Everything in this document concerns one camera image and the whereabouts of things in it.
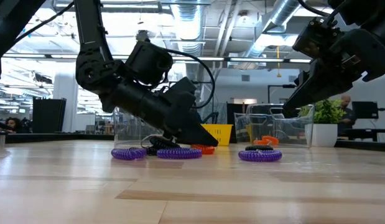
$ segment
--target man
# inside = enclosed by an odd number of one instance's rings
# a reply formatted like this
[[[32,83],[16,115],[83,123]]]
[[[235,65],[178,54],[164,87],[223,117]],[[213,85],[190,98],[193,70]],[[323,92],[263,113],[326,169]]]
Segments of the man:
[[[354,111],[347,108],[351,101],[351,97],[349,95],[341,96],[341,105],[340,108],[345,112],[345,114],[341,117],[340,122],[338,123],[338,134],[343,134],[346,129],[353,128],[355,124],[356,118]]]

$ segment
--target white flower pot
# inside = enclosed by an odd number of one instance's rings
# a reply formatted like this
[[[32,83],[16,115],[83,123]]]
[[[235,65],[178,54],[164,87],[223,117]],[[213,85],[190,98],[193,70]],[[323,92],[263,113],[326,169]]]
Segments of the white flower pot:
[[[309,124],[305,126],[306,136],[312,130],[311,146],[334,147],[337,141],[337,124]]]

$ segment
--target robotic arm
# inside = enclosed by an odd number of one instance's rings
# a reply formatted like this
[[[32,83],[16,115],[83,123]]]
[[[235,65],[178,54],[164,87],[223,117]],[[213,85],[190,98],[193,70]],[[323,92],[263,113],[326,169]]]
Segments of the robotic arm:
[[[334,12],[322,21],[312,20],[293,46],[313,59],[310,70],[295,80],[298,87],[285,102],[286,110],[346,92],[365,72],[364,82],[385,74],[385,0],[328,0],[328,4]],[[360,28],[349,32],[335,28],[338,13],[346,25]]]
[[[0,0],[0,59],[44,2]],[[82,88],[99,96],[103,111],[110,113],[118,106],[163,130],[166,138],[175,137],[182,144],[217,146],[218,141],[190,110],[196,88],[188,78],[166,92],[164,88],[151,91],[171,69],[171,55],[147,39],[137,42],[125,63],[113,60],[105,39],[100,1],[74,3],[80,39],[76,80]]]

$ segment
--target potted plant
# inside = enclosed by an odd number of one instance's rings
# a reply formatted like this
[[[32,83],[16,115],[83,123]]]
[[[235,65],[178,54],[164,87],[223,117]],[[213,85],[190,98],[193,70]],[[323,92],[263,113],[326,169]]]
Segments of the potted plant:
[[[340,100],[322,100],[315,104],[313,125],[306,125],[306,136],[312,132],[311,146],[333,147],[337,141],[337,124],[344,111],[340,109]],[[303,107],[301,116],[308,114],[308,108]]]

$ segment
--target clear plastic bin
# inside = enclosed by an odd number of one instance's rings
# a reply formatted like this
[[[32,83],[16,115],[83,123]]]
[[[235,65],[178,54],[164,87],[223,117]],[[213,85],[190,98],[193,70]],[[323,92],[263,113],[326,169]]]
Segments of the clear plastic bin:
[[[115,108],[113,116],[115,148],[140,147],[145,137],[151,134],[162,134],[161,130],[153,128],[120,108]]]
[[[237,141],[253,144],[263,136],[272,136],[279,140],[274,147],[310,147],[314,107],[308,108],[308,114],[300,116],[299,109],[285,114],[282,105],[249,105],[246,114],[234,114]]]

